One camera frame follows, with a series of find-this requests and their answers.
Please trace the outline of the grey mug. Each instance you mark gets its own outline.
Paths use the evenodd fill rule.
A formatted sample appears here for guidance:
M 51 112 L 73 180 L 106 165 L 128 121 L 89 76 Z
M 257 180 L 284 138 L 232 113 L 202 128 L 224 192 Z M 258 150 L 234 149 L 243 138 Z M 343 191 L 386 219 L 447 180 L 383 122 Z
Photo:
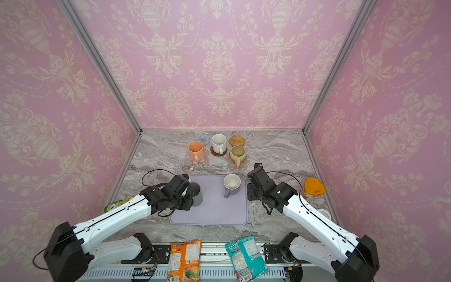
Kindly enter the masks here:
M 203 195 L 202 195 L 201 187 L 198 183 L 191 182 L 190 195 L 192 196 L 192 200 L 193 200 L 192 206 L 193 207 L 197 207 L 202 204 Z

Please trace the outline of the lavender mug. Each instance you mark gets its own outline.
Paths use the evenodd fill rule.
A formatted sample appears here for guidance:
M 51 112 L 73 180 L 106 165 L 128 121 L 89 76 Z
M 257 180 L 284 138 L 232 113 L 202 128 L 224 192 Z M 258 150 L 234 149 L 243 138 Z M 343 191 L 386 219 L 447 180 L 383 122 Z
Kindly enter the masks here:
M 224 180 L 224 197 L 227 199 L 230 196 L 236 195 L 241 186 L 241 178 L 236 174 L 227 175 Z

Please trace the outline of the pink flower silicone coaster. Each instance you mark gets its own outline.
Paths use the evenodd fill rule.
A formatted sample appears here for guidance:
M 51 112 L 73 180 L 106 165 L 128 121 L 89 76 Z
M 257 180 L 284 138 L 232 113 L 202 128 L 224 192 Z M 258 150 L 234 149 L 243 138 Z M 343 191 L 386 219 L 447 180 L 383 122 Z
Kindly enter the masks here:
M 225 158 L 225 160 L 227 161 L 227 167 L 229 170 L 244 172 L 248 169 L 248 164 L 250 163 L 250 156 L 246 157 L 245 161 L 240 164 L 239 168 L 228 156 Z

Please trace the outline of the beige yellow mug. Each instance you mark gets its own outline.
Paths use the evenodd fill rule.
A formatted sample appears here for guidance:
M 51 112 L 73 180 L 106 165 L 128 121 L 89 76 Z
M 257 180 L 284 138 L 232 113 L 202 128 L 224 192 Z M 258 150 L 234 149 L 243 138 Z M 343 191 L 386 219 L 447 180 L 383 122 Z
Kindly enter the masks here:
M 247 152 L 242 146 L 234 146 L 231 148 L 229 158 L 236 168 L 239 169 L 247 158 Z

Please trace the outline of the peach orange mug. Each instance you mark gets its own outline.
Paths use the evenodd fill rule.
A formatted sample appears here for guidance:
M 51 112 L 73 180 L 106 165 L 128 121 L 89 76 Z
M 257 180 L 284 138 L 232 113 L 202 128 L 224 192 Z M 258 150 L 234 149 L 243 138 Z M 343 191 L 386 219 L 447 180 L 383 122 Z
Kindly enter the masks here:
M 188 146 L 189 154 L 195 160 L 201 159 L 204 156 L 204 146 L 199 141 L 192 141 Z

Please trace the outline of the brown wooden round coaster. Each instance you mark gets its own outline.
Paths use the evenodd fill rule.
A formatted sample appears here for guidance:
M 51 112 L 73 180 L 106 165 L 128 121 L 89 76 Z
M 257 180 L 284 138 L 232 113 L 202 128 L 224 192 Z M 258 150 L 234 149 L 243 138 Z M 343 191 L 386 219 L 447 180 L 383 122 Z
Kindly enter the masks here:
M 225 151 L 222 154 L 219 154 L 214 151 L 213 145 L 211 145 L 210 152 L 211 152 L 211 154 L 213 154 L 213 156 L 217 156 L 217 157 L 225 156 L 228 153 L 228 147 L 225 147 Z

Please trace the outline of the white mug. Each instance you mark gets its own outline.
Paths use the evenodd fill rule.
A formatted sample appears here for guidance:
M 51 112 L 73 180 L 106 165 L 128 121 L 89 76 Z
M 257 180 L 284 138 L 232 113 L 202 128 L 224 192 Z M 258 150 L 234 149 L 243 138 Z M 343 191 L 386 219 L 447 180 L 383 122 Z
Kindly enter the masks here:
M 216 153 L 222 154 L 227 146 L 227 137 L 223 134 L 216 134 L 212 137 L 211 143 Z

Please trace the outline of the blue woven round coaster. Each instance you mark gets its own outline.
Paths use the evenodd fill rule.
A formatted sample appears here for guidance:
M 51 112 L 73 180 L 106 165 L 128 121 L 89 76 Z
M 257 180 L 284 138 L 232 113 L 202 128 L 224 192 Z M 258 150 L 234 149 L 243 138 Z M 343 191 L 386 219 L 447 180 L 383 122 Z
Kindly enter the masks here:
M 197 135 L 194 140 L 201 142 L 203 146 L 207 146 L 210 143 L 210 137 L 207 134 Z

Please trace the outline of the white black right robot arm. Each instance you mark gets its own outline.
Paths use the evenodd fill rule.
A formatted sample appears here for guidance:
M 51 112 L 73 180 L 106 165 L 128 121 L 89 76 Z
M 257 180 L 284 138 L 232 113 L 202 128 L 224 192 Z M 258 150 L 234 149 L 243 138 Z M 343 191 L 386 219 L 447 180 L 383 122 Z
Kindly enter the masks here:
M 259 200 L 302 225 L 315 236 L 313 243 L 290 232 L 279 243 L 287 260 L 302 260 L 320 267 L 339 282 L 372 282 L 380 268 L 377 245 L 369 236 L 338 226 L 310 206 L 290 185 L 273 180 L 250 180 L 248 199 Z

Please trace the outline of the lavender silicone tray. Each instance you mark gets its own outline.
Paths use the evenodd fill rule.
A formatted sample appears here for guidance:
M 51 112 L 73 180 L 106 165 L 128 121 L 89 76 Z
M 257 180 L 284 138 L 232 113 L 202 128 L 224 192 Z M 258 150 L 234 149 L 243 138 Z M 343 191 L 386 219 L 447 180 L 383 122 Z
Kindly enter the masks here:
M 248 221 L 247 178 L 240 175 L 240 186 L 225 198 L 225 175 L 190 175 L 190 180 L 200 185 L 202 200 L 188 211 L 177 210 L 170 216 L 170 223 L 201 226 L 243 226 Z

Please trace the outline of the orange snack bag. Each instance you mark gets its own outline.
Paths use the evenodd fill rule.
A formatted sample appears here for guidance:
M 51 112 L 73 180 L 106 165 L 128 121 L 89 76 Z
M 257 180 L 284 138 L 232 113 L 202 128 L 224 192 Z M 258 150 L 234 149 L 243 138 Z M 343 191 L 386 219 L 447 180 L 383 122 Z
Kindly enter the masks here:
M 202 240 L 172 243 L 167 282 L 199 282 Z

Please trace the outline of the green snack packet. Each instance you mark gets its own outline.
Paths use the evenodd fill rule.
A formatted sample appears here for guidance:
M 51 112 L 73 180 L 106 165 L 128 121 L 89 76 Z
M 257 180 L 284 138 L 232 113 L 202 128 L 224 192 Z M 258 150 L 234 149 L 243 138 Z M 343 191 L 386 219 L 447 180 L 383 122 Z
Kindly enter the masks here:
M 109 211 L 111 211 L 111 210 L 113 210 L 113 209 L 116 209 L 116 208 L 118 208 L 119 206 L 122 206 L 123 204 L 128 203 L 128 202 L 131 201 L 133 198 L 134 198 L 134 196 L 131 196 L 131 197 L 125 198 L 125 199 L 123 199 L 123 200 L 119 200 L 119 201 L 116 201 L 116 202 L 111 202 L 111 203 L 109 203 L 107 206 L 105 206 L 105 208 L 103 209 L 103 212 L 104 212 L 104 213 L 107 213 L 107 212 L 109 212 Z

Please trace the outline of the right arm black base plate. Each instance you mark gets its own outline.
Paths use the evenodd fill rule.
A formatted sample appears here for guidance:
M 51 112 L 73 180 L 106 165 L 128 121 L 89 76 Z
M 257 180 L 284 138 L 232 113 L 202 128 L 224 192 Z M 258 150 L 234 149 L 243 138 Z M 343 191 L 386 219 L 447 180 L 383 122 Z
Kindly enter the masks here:
M 290 264 L 295 262 L 295 258 L 286 247 L 281 247 L 279 244 L 264 243 L 262 251 L 265 256 L 266 263 L 270 264 Z

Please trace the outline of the aluminium frame post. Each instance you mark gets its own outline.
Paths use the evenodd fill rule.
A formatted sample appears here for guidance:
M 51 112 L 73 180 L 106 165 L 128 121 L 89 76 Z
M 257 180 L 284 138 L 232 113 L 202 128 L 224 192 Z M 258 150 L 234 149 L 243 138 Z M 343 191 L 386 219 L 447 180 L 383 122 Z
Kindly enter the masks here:
M 307 136 L 308 133 L 312 130 L 314 122 L 376 2 L 376 0 L 362 1 L 357 15 L 352 22 L 352 25 L 350 26 L 350 30 L 344 38 L 343 45 L 338 52 L 336 60 L 332 64 L 332 68 L 325 80 L 324 86 L 321 88 L 318 98 L 314 103 L 312 111 L 303 128 L 304 136 Z
M 78 15 L 74 4 L 71 3 L 71 1 L 66 0 L 57 0 L 57 3 L 60 6 L 62 12 L 65 14 L 71 27 L 74 29 L 74 32 L 78 36 L 91 61 L 94 63 L 95 67 L 101 74 L 104 83 L 111 91 L 122 112 L 126 116 L 134 131 L 140 136 L 142 134 L 142 128 L 139 125 L 126 99 L 122 95 L 118 84 L 114 80 L 112 73 L 105 63 L 105 60 L 102 58 L 101 53 L 97 49 L 93 38 L 89 34 L 80 16 Z

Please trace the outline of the aluminium frame post left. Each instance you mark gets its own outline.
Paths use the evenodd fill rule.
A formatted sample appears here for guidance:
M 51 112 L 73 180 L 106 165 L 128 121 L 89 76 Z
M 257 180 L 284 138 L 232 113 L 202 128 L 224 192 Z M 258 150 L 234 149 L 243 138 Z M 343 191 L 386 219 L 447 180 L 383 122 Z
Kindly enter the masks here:
M 139 125 L 126 99 L 122 95 L 118 84 L 114 80 L 112 73 L 105 63 L 105 60 L 102 58 L 101 53 L 97 49 L 93 38 L 89 34 L 80 16 L 78 15 L 74 4 L 71 3 L 71 1 L 66 0 L 57 0 L 57 3 L 60 6 L 62 12 L 65 14 L 71 27 L 74 29 L 74 32 L 78 36 L 91 61 L 94 63 L 95 67 L 101 74 L 104 83 L 111 91 L 122 112 L 126 116 L 134 131 L 140 136 L 142 134 L 142 128 Z

